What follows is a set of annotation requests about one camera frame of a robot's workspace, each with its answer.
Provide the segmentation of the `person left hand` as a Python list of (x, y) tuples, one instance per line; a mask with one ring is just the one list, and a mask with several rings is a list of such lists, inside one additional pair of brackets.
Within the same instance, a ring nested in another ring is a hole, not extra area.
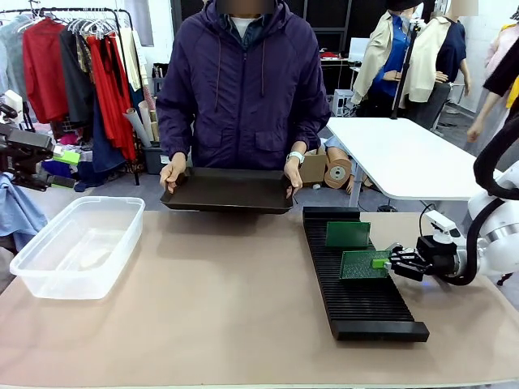
[(299, 158), (290, 157), (285, 162), (284, 173), (290, 181), (290, 186), (286, 190), (286, 198), (288, 199), (302, 189), (303, 186), (299, 172)]

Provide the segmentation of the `person right hand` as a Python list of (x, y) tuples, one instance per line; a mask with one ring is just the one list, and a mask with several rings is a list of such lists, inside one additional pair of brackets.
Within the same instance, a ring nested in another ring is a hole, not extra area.
[(177, 187), (177, 179), (185, 173), (187, 168), (187, 157), (183, 152), (175, 153), (170, 162), (161, 170), (160, 184), (170, 194), (173, 194)]

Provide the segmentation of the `passer-by hand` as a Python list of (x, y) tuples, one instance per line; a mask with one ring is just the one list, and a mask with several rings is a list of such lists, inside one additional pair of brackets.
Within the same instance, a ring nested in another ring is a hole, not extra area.
[(469, 143), (474, 143), (477, 141), (478, 137), (482, 134), (484, 129), (484, 122), (480, 120), (474, 121), (471, 127), (467, 130), (467, 141)]

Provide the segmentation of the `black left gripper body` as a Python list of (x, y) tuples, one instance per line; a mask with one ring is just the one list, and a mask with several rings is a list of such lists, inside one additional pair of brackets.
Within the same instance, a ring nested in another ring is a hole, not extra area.
[(1, 125), (1, 172), (9, 173), (14, 185), (46, 191), (48, 178), (41, 177), (37, 165), (53, 157), (49, 136)]

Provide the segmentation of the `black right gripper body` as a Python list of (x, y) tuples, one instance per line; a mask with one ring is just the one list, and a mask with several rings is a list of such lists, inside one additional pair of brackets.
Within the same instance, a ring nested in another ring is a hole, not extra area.
[(455, 243), (438, 243), (433, 236), (423, 236), (417, 240), (416, 251), (421, 259), (417, 269), (423, 275), (457, 278), (459, 261)]

